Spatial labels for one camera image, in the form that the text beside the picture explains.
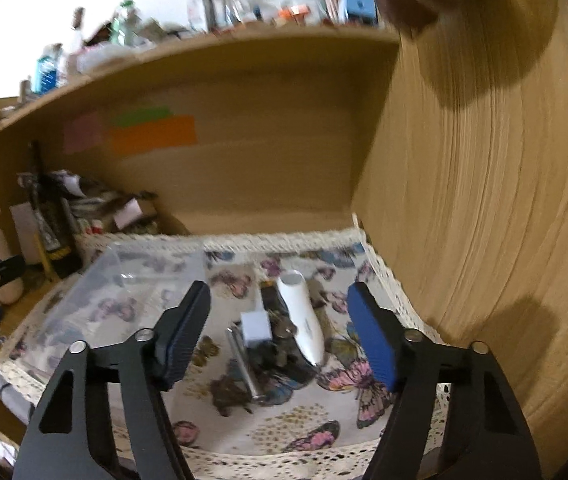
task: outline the wooden shelf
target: wooden shelf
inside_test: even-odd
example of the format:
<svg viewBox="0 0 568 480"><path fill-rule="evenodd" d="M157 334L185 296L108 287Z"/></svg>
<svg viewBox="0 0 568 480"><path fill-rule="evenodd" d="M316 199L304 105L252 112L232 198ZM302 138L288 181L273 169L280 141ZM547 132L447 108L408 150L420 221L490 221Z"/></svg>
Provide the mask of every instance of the wooden shelf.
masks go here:
<svg viewBox="0 0 568 480"><path fill-rule="evenodd" d="M55 89L0 121L0 132L72 118L103 104L184 82L357 67L398 50L392 30L363 27L283 27L238 30L173 40Z"/></svg>

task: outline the black bottle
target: black bottle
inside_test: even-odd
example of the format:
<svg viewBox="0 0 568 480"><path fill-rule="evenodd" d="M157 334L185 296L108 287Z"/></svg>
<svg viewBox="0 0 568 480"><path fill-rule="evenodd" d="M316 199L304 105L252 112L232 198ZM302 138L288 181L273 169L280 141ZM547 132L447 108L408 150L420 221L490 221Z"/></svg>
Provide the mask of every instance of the black bottle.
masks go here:
<svg viewBox="0 0 568 480"><path fill-rule="evenodd" d="M82 268L82 259L66 221L58 184L44 172L39 142L32 140L29 148L33 174L29 186L30 205L53 270L63 279Z"/></svg>

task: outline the clear plastic container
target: clear plastic container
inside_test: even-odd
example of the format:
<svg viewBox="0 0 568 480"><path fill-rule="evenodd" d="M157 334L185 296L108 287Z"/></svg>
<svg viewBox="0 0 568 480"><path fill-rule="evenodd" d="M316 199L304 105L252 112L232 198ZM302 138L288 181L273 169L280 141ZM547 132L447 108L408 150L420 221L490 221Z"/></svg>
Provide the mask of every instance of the clear plastic container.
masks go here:
<svg viewBox="0 0 568 480"><path fill-rule="evenodd" d="M76 340L99 348L152 328L205 272L200 246L177 253L161 240L111 244L25 341L22 363L48 378Z"/></svg>

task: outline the sticky note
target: sticky note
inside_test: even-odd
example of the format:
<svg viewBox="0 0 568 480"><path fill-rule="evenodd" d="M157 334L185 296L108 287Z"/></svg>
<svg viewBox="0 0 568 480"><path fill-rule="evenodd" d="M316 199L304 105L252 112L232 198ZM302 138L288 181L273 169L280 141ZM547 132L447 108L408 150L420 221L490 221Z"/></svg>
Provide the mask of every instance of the sticky note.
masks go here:
<svg viewBox="0 0 568 480"><path fill-rule="evenodd" d="M64 124L64 154L83 152L103 141L104 124L97 112L83 116Z"/></svg>
<svg viewBox="0 0 568 480"><path fill-rule="evenodd" d="M128 128L114 128L109 133L110 147L116 155L130 156L138 153L192 146L197 143L195 118L173 116Z"/></svg>
<svg viewBox="0 0 568 480"><path fill-rule="evenodd" d="M138 124L167 119L173 114L166 106L157 106L150 108L136 108L115 117L111 124L116 128L128 128Z"/></svg>

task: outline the green sticky note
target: green sticky note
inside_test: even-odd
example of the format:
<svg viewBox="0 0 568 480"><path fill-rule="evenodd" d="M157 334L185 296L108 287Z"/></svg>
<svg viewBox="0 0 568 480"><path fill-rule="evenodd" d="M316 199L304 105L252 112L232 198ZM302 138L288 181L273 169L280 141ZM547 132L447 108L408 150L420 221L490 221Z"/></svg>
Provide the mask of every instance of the green sticky note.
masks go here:
<svg viewBox="0 0 568 480"><path fill-rule="evenodd" d="M151 123L172 117L173 114L166 106L152 108L136 108L118 115L112 120L112 125L117 128L128 128L138 124Z"/></svg>

